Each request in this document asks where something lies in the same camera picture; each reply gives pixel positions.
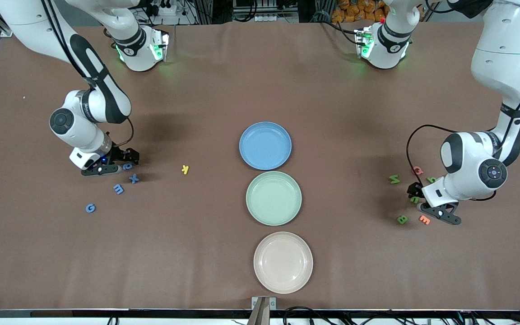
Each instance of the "green plate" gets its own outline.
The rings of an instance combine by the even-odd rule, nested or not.
[[[282,172],[258,175],[246,191],[248,211],[267,226],[281,226],[298,214],[302,192],[298,183]]]

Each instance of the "green led light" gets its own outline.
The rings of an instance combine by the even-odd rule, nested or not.
[[[368,58],[370,56],[370,52],[374,46],[374,41],[371,39],[370,42],[365,46],[365,50],[362,52],[362,56]]]
[[[153,57],[156,60],[160,60],[162,58],[162,49],[160,49],[158,46],[152,45],[150,46],[150,50],[152,50]]]
[[[116,45],[116,50],[117,50],[117,53],[120,54],[120,60],[121,60],[122,62],[124,62],[124,56],[121,55],[120,48],[117,47],[117,45]]]

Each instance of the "metal clamp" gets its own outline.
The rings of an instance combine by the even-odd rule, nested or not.
[[[247,325],[270,325],[270,310],[276,309],[276,297],[252,297],[252,314]]]

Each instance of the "brown table surface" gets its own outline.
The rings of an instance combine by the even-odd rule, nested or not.
[[[141,163],[106,177],[79,175],[48,126],[83,80],[2,40],[0,308],[250,308],[250,297],[270,294],[252,255],[276,231],[301,236],[314,256],[308,284],[276,295],[282,308],[520,308],[520,158],[494,200],[460,204],[460,226],[425,226],[406,196],[415,127],[497,122],[500,95],[470,73],[482,25],[420,24],[392,70],[357,60],[318,24],[163,29],[173,33],[169,62],[143,73],[118,61],[100,28],[80,29],[134,105]],[[244,202],[260,171],[242,161],[238,141],[264,120],[291,134],[278,170],[303,194],[300,213],[280,227],[256,222]],[[129,134],[126,124],[101,127],[116,142]],[[446,136],[415,137],[423,177],[444,173]],[[390,185],[392,174],[400,184]]]

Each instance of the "white robotic arm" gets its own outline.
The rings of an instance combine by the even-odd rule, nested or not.
[[[83,175],[115,173],[114,161],[138,163],[139,154],[114,145],[96,123],[122,123],[131,113],[130,99],[117,86],[93,47],[66,23],[52,0],[0,0],[0,14],[29,49],[70,62],[89,84],[71,91],[50,117],[50,128],[74,146],[71,161]]]
[[[148,26],[140,26],[128,9],[140,0],[66,0],[97,19],[110,33],[116,49],[128,68],[149,70],[165,61],[169,35]]]
[[[398,64],[418,23],[419,0],[386,3],[391,9],[384,24],[375,23],[356,35],[357,41],[365,43],[357,46],[357,51],[378,68]],[[409,196],[427,199],[419,204],[419,210],[450,224],[460,224],[460,218],[454,215],[459,201],[489,195],[504,184],[506,166],[520,153],[520,2],[493,0],[490,6],[490,0],[468,3],[477,8],[488,6],[471,72],[477,81],[503,96],[497,127],[448,136],[440,153],[447,174],[426,187],[419,183],[409,187]]]

